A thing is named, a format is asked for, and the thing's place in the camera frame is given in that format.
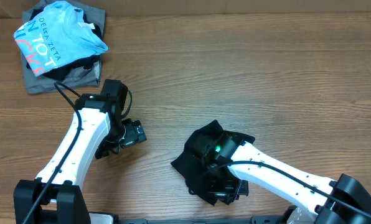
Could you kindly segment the black t-shirt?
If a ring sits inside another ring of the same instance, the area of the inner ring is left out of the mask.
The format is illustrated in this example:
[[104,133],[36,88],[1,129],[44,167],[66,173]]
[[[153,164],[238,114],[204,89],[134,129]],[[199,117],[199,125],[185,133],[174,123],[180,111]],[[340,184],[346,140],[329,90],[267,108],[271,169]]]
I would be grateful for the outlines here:
[[184,144],[182,154],[171,165],[185,178],[189,193],[209,203],[204,194],[206,175],[229,171],[226,167],[218,166],[232,162],[231,157],[239,146],[252,144],[254,141],[255,138],[251,135],[224,130],[215,119],[191,134]]

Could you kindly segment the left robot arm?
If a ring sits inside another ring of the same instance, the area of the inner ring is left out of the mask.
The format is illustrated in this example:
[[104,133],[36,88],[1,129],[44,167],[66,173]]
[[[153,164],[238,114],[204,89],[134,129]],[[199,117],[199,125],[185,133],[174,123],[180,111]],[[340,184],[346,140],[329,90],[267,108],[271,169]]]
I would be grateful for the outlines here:
[[14,189],[17,224],[119,222],[117,215],[88,211],[82,187],[92,160],[147,140],[140,121],[127,117],[129,96],[125,84],[107,79],[99,94],[84,93],[69,103],[73,120],[54,156],[34,180],[20,180]]

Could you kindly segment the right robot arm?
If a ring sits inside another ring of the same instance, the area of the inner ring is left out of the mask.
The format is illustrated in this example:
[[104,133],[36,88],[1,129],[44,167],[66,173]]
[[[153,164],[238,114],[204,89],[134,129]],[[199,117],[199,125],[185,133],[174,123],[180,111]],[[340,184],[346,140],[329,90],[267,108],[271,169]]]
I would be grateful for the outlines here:
[[201,178],[236,179],[269,190],[295,206],[287,223],[371,223],[371,195],[357,179],[301,171],[261,152],[254,140],[228,131],[217,138],[198,136],[190,148],[205,169]]

